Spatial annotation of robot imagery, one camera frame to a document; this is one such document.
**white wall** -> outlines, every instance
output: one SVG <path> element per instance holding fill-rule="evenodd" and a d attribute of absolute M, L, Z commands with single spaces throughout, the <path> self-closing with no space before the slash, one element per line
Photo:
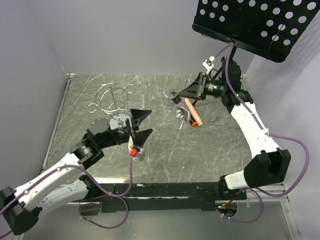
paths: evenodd
<path fill-rule="evenodd" d="M 320 199 L 320 14 L 313 19 L 283 63 L 255 56 L 245 81 L 270 132 L 302 140 L 310 151 L 305 177 L 289 194 L 303 240 L 319 239 Z M 288 188 L 303 168 L 305 153 L 297 143 L 276 140 L 292 158 Z"/>
<path fill-rule="evenodd" d="M 192 30 L 198 0 L 27 0 L 67 73 L 197 73 L 226 44 Z M 234 59 L 245 73 L 253 54 Z"/>
<path fill-rule="evenodd" d="M 66 74 L 25 0 L 0 1 L 0 189 L 36 177 Z M 0 236 L 8 230 L 0 218 Z"/>

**circular hole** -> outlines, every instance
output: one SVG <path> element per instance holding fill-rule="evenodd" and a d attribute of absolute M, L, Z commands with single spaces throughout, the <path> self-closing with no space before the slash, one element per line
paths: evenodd
<path fill-rule="evenodd" d="M 280 25 L 278 26 L 278 29 L 279 29 L 280 31 L 283 31 L 283 30 L 286 29 L 286 25 L 280 24 Z"/>
<path fill-rule="evenodd" d="M 255 0 L 250 0 L 249 1 L 249 6 L 253 7 L 254 5 L 256 5 L 256 1 Z"/>
<path fill-rule="evenodd" d="M 266 31 L 261 32 L 261 37 L 266 37 L 267 35 L 268 35 L 268 33 Z"/>
<path fill-rule="evenodd" d="M 317 6 L 317 4 L 316 4 L 314 1 L 312 1 L 312 2 L 310 2 L 310 3 L 306 6 L 306 8 L 307 8 L 308 10 L 313 10 L 313 9 L 316 8 L 316 6 Z"/>
<path fill-rule="evenodd" d="M 223 5 L 222 10 L 225 11 L 225 12 L 228 11 L 229 10 L 229 6 L 228 5 Z"/>
<path fill-rule="evenodd" d="M 268 4 L 263 3 L 260 8 L 261 8 L 262 11 L 265 11 L 268 8 Z"/>
<path fill-rule="evenodd" d="M 275 7 L 272 12 L 274 15 L 278 15 L 280 13 L 280 8 Z"/>
<path fill-rule="evenodd" d="M 302 0 L 293 0 L 293 5 L 298 6 L 300 5 Z"/>
<path fill-rule="evenodd" d="M 305 23 L 306 21 L 307 21 L 307 17 L 305 17 L 305 16 L 301 16 L 298 19 L 298 22 L 301 23 L 301 24 Z"/>
<path fill-rule="evenodd" d="M 292 11 L 288 11 L 286 14 L 285 14 L 285 18 L 286 19 L 290 19 L 294 16 L 294 13 Z"/>
<path fill-rule="evenodd" d="M 274 36 L 272 37 L 272 40 L 275 41 L 275 42 L 278 41 L 278 40 L 279 40 L 279 36 L 274 35 Z"/>
<path fill-rule="evenodd" d="M 271 27 L 273 24 L 274 24 L 274 21 L 272 21 L 272 20 L 266 21 L 266 25 L 267 25 L 268 27 Z"/>
<path fill-rule="evenodd" d="M 291 43 L 291 41 L 289 39 L 286 39 L 283 41 L 283 44 L 288 46 Z"/>
<path fill-rule="evenodd" d="M 293 29 L 291 29 L 290 33 L 291 33 L 292 35 L 296 35 L 296 34 L 298 33 L 298 29 L 293 28 Z"/>

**black perforated metal panel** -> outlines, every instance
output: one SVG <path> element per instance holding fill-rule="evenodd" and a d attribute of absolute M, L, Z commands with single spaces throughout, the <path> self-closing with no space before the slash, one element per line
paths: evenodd
<path fill-rule="evenodd" d="M 319 9 L 320 0 L 199 0 L 192 28 L 283 62 Z"/>

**gray marble surface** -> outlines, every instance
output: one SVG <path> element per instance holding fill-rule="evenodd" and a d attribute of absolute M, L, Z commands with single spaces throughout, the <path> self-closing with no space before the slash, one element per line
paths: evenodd
<path fill-rule="evenodd" d="M 164 95 L 165 82 L 174 83 L 178 92 L 195 77 L 181 74 L 75 75 L 67 91 L 46 168 L 57 163 L 82 139 L 94 119 L 110 119 L 100 109 L 89 113 L 95 106 L 88 105 L 95 102 L 100 84 L 116 82 L 115 87 L 133 84 L 127 90 L 135 89 L 128 95 L 124 107 L 127 113 L 130 108 L 153 111 L 140 126 L 141 130 L 152 128 L 153 133 L 144 145 L 144 161 L 133 163 L 135 183 L 215 182 L 221 175 L 243 169 L 251 160 L 249 146 L 237 122 L 218 98 L 207 97 L 196 104 L 204 121 L 202 127 L 191 127 L 171 109 L 170 101 Z M 98 99 L 103 92 L 103 89 L 98 92 Z M 114 89 L 114 97 L 116 101 L 126 100 L 125 92 L 120 89 Z M 111 103 L 111 94 L 107 93 L 101 106 L 107 109 Z M 217 114 L 214 121 L 211 121 L 212 112 Z M 105 157 L 88 171 L 100 183 L 128 182 L 128 146 L 113 146 L 103 152 Z"/>

